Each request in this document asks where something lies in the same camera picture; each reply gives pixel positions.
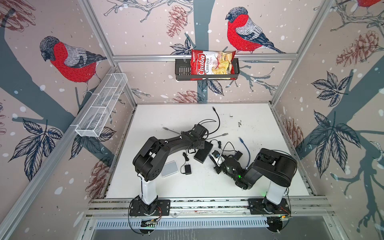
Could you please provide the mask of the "black network switch box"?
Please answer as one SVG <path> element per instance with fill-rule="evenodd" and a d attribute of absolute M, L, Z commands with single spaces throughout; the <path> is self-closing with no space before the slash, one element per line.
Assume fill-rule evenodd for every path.
<path fill-rule="evenodd" d="M 194 159 L 196 161 L 198 161 L 199 163 L 203 164 L 205 162 L 206 158 L 208 157 L 208 155 L 210 154 L 210 151 L 212 150 L 212 148 L 213 148 L 213 144 L 205 141 L 204 148 L 198 149 L 198 151 L 194 155 Z"/>

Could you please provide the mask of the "black power adapter with cord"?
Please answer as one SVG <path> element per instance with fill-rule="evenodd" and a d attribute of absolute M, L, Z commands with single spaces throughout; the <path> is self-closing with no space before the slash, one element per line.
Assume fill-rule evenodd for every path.
<path fill-rule="evenodd" d="M 191 169 L 191 165 L 189 165 L 189 158 L 188 158 L 188 154 L 186 152 L 183 153 L 183 157 L 185 159 L 185 162 L 184 164 L 181 166 L 181 174 L 183 175 L 190 175 L 192 173 L 192 169 Z"/>

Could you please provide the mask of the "white small switch box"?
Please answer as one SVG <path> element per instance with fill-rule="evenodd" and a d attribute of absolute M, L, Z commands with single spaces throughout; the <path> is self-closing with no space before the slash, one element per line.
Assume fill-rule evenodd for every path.
<path fill-rule="evenodd" d="M 171 176 L 179 172 L 179 167 L 176 161 L 166 163 L 162 169 L 161 176 L 163 178 Z"/>

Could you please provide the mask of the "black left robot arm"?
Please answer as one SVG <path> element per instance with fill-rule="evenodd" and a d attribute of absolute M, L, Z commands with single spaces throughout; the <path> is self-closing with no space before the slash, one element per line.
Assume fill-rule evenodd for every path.
<path fill-rule="evenodd" d="M 170 139 L 149 138 L 133 159 L 133 165 L 141 178 L 141 194 L 138 201 L 145 214 L 152 214 L 157 208 L 158 194 L 155 179 L 162 172 L 169 155 L 184 150 L 200 150 L 205 147 L 209 131 L 196 124 L 186 132 Z"/>

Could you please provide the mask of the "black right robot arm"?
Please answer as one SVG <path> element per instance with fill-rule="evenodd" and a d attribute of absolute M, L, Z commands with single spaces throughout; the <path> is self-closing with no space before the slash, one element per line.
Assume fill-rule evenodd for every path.
<path fill-rule="evenodd" d="M 289 215 L 289 202 L 283 196 L 296 174 L 297 162 L 290 155 L 262 148 L 255 160 L 244 169 L 239 163 L 241 156 L 242 153 L 226 156 L 213 151 L 210 159 L 215 164 L 217 174 L 224 173 L 243 190 L 251 189 L 261 177 L 270 180 L 266 196 L 262 200 L 256 199 L 254 204 L 250 202 L 250 209 L 254 213 L 264 211 L 267 214 Z"/>

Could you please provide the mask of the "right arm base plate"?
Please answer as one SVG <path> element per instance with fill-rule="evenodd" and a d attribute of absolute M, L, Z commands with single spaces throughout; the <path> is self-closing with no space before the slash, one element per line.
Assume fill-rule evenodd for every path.
<path fill-rule="evenodd" d="M 256 198 L 248 199 L 248 209 L 251 212 L 251 215 L 290 215 L 291 209 L 290 205 L 286 199 L 282 199 L 280 204 L 275 205 L 271 201 L 268 201 L 266 198 Z"/>

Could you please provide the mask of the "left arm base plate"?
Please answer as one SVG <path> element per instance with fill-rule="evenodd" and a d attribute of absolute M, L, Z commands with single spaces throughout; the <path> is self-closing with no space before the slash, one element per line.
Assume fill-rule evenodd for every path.
<path fill-rule="evenodd" d="M 143 216 L 168 216 L 170 214 L 170 200 L 155 199 L 149 205 L 146 205 L 140 198 L 133 199 L 129 207 L 130 217 Z"/>

